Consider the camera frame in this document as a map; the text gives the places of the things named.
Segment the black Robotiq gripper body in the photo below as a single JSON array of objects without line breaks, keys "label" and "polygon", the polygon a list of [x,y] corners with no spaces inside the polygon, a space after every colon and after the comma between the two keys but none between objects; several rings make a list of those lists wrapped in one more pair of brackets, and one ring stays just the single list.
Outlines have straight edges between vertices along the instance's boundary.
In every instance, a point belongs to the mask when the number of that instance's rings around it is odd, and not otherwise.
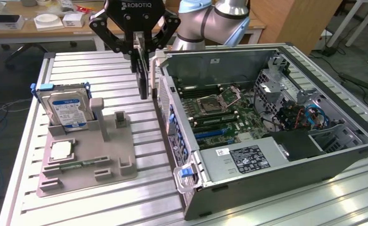
[{"label": "black Robotiq gripper body", "polygon": [[152,53],[156,46],[152,42],[152,29],[164,15],[162,0],[107,0],[104,10],[110,19],[124,31],[124,42],[128,50],[134,49],[134,34],[143,33],[143,49]]}]

